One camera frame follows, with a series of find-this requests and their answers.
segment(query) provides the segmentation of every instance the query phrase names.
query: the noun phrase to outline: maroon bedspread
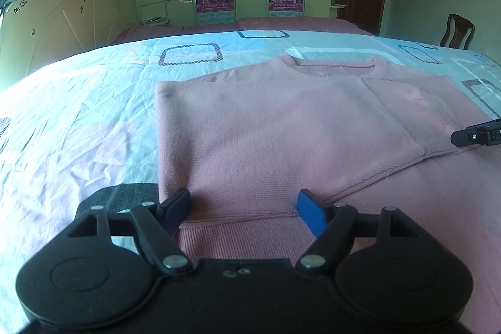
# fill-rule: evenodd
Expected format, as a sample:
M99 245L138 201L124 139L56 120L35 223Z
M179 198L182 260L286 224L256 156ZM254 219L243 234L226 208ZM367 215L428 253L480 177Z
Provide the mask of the maroon bedspread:
M136 26L124 30L112 44L185 34L234 32L236 30L305 30L311 32L351 33L372 36L353 23L322 17L250 17L235 23L198 26Z

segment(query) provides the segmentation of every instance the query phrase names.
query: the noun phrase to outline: headboard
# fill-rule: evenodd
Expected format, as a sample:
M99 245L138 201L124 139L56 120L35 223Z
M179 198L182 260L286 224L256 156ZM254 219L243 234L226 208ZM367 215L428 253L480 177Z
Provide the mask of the headboard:
M33 71L106 46L124 29L117 0L18 0L0 28L0 92Z

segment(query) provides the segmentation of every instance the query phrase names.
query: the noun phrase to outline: metal rivet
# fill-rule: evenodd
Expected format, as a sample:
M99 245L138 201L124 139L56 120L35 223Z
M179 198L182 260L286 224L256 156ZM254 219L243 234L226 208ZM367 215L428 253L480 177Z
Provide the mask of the metal rivet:
M315 269L325 265L325 258L320 255L306 255L300 260L301 264L307 269Z
M179 269L188 264L188 259L181 255L171 255L164 258L162 263L169 269Z
M236 277L236 272L233 272L232 270L225 270L222 275L224 277Z
M252 271L248 267L243 267L239 269L239 273L241 275L249 275L252 273Z

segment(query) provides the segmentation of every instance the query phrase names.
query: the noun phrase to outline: pink sweater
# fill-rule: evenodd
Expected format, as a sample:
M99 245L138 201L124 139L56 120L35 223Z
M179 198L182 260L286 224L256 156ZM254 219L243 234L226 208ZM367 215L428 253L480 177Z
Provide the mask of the pink sweater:
M501 155L450 144L453 131L488 118L448 77L375 58L285 55L158 84L156 106L160 199L178 187L194 197L177 236L189 256L296 260L314 239L297 217L301 188L360 212L395 205L472 270L463 322L501 328L501 232L487 210Z

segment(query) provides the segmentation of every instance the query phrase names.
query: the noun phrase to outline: chair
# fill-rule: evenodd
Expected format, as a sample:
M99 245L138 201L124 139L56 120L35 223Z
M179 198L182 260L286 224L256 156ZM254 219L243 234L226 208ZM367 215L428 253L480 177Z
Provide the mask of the chair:
M467 35L468 30L472 30L470 35L468 36L466 42L464 43L464 50L468 50L469 44L472 42L473 34L475 33L475 25L471 23L469 20L459 16L450 14L449 19L447 20L447 31L440 42L440 47L445 47L445 42L450 35L451 23L454 19L454 35L452 36L452 40L449 43L450 48L459 48L464 37Z

